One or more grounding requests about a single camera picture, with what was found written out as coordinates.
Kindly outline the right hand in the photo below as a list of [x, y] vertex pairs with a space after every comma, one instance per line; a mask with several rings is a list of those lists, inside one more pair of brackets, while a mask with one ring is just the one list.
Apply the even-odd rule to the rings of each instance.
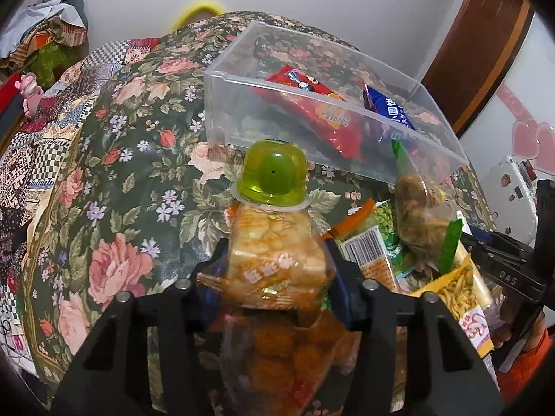
[[[508, 342], [511, 339], [511, 327], [519, 306], [520, 302], [517, 297], [507, 297], [502, 302], [501, 309], [499, 310], [499, 318], [502, 324], [498, 328], [494, 329], [491, 334], [492, 342], [495, 348], [501, 348], [505, 342]], [[541, 343], [545, 330], [545, 314], [541, 313], [538, 315], [538, 318], [536, 318], [531, 328], [530, 335], [524, 347], [522, 347], [522, 351], [528, 352], [536, 349]]]

